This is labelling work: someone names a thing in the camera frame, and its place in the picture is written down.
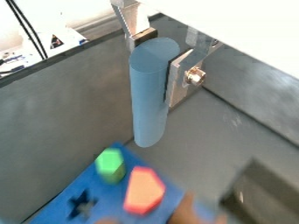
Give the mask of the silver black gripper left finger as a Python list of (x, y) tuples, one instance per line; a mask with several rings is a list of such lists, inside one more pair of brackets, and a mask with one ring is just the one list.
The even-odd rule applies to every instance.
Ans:
[(128, 51), (146, 40), (157, 37), (157, 30), (150, 26), (144, 5), (136, 0), (109, 0), (117, 20), (125, 34)]

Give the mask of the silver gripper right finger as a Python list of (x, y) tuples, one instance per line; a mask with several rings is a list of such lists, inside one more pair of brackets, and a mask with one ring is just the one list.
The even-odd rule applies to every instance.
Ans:
[(169, 62), (164, 102), (172, 108), (186, 96), (188, 87), (197, 87), (205, 79), (201, 63), (221, 47), (221, 43), (194, 28), (188, 27), (185, 44), (189, 46)]

